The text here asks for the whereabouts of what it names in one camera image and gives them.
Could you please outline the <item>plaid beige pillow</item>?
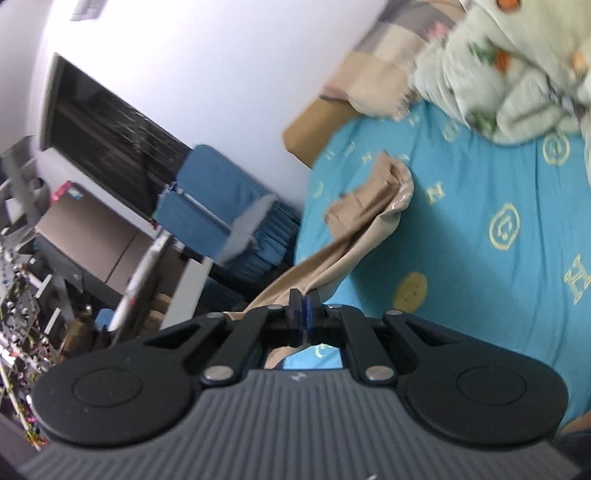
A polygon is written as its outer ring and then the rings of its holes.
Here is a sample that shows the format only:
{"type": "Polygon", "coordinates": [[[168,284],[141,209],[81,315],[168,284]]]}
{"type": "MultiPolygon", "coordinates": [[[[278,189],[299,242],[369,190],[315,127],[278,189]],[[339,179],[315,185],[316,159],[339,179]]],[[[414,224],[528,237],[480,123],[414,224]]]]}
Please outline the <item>plaid beige pillow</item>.
{"type": "Polygon", "coordinates": [[[372,28],[349,52],[321,97],[349,103],[356,112],[402,120],[413,93],[409,76],[433,40],[464,17],[459,1],[389,1],[372,28]]]}

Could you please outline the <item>dark window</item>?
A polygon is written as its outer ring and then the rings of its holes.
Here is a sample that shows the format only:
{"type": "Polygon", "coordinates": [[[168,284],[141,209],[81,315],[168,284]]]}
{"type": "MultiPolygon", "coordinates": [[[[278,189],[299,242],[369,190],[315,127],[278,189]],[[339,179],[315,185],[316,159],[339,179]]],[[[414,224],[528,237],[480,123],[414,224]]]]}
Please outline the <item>dark window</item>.
{"type": "Polygon", "coordinates": [[[40,145],[148,219],[190,148],[72,63],[56,56],[40,145]]]}

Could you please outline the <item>tan beige garment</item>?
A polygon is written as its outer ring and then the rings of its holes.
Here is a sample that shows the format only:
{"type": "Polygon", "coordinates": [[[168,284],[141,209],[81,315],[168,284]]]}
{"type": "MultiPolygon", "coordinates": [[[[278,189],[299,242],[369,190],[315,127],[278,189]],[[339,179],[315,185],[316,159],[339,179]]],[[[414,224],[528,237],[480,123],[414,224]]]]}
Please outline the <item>tan beige garment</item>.
{"type": "Polygon", "coordinates": [[[332,232],[332,242],[291,267],[279,279],[263,290],[242,312],[230,312],[235,330],[224,341],[207,364],[209,368],[229,369],[228,380],[235,380],[246,371],[249,358],[259,366],[266,347],[259,353],[260,332],[264,329],[269,306],[279,305],[280,320],[290,316],[290,292],[295,291],[297,320],[273,336],[274,345],[269,364],[276,365],[291,353],[304,348],[304,335],[310,343],[328,343],[342,348],[346,360],[353,360],[356,352],[356,333],[361,321],[353,321],[349,330],[344,322],[324,323],[322,317],[310,317],[308,312],[335,294],[342,280],[370,252],[382,244],[398,228],[401,211],[408,208],[414,193],[414,182],[409,168],[386,153],[375,161],[369,179],[355,191],[335,201],[325,213],[325,223],[332,232]]]}

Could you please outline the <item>tan wooden headboard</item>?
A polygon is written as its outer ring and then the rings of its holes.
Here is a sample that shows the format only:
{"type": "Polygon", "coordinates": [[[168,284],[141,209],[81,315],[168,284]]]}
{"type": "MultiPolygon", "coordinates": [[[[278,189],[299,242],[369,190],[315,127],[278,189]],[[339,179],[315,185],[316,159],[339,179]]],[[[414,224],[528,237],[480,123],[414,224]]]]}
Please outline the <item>tan wooden headboard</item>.
{"type": "Polygon", "coordinates": [[[335,132],[359,116],[348,102],[315,99],[283,131],[283,145],[288,153],[311,168],[335,132]]]}

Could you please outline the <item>grey seat cushion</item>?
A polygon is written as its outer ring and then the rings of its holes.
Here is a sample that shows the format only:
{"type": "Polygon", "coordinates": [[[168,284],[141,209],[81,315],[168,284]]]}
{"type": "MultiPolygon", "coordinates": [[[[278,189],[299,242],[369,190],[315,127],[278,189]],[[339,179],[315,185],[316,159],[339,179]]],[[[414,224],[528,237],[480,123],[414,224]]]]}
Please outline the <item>grey seat cushion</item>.
{"type": "Polygon", "coordinates": [[[242,214],[235,218],[231,224],[228,241],[224,244],[221,254],[215,258],[217,265],[224,266],[252,245],[256,231],[259,230],[259,226],[270,213],[276,200],[277,196],[274,194],[264,195],[251,203],[242,214]]]}

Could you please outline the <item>brown cardboard box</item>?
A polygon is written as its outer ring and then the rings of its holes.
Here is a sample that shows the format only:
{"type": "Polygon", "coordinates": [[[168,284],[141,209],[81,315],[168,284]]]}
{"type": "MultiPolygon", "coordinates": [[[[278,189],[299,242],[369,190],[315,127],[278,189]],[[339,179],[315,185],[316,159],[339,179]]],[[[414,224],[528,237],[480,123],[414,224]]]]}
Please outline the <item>brown cardboard box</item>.
{"type": "Polygon", "coordinates": [[[71,182],[41,217],[36,232],[55,273],[111,308],[151,244],[148,235],[71,182]]]}

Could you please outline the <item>light green printed blanket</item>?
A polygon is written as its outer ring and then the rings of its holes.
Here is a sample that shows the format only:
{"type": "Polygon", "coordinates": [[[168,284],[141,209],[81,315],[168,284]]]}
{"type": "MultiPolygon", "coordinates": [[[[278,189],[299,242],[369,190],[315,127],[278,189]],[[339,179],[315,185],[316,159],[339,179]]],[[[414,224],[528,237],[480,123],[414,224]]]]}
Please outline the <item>light green printed blanket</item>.
{"type": "Polygon", "coordinates": [[[590,135],[590,4],[473,1],[416,61],[412,88],[498,144],[590,135]]]}

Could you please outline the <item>white desk edge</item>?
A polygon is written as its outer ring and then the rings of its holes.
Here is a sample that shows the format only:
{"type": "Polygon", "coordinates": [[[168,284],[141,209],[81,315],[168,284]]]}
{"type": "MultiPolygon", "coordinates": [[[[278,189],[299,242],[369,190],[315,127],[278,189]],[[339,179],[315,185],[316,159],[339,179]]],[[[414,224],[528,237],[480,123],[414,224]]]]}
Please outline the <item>white desk edge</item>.
{"type": "Polygon", "coordinates": [[[161,330],[183,323],[194,316],[212,265],[213,261],[208,257],[201,261],[187,261],[161,323],[161,330]]]}

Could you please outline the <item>blue covered chair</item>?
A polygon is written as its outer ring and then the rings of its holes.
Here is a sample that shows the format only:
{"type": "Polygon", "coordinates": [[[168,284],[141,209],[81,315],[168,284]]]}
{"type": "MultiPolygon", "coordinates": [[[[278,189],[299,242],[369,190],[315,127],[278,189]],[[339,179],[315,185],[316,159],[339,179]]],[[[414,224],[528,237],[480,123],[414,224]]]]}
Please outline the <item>blue covered chair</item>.
{"type": "MultiPolygon", "coordinates": [[[[160,195],[154,220],[186,248],[215,263],[235,218],[267,194],[276,195],[211,146],[198,145],[160,195]]],[[[218,266],[242,282],[262,281],[283,263],[299,227],[297,210],[277,196],[252,245],[218,266]]]]}

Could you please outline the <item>turquoise patterned bed sheet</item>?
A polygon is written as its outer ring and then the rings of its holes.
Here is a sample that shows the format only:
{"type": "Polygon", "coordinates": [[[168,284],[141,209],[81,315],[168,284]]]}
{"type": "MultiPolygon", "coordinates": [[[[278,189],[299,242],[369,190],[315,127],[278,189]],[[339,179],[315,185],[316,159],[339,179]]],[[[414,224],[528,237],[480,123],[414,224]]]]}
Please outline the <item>turquoise patterned bed sheet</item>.
{"type": "Polygon", "coordinates": [[[590,408],[590,187],[585,143],[552,132],[489,142],[436,106],[403,121],[360,117],[315,160],[295,258],[332,241],[329,205],[367,181],[380,154],[415,193],[398,229],[342,281],[335,303],[408,311],[538,359],[565,381],[566,421],[590,408]]]}

